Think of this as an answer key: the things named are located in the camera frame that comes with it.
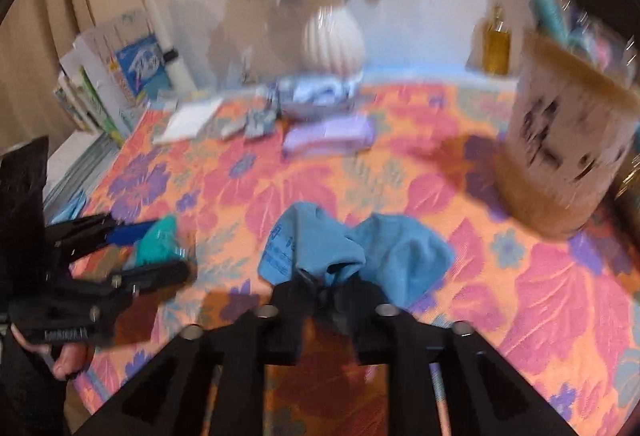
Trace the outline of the person's left hand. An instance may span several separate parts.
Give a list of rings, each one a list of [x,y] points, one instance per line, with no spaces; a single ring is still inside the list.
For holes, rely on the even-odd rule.
[[[60,355],[54,358],[51,346],[30,344],[17,329],[17,326],[11,325],[10,329],[15,341],[27,352],[39,355],[58,381],[68,381],[78,373],[84,372],[93,360],[94,347],[91,345],[85,343],[65,344],[60,350]]]

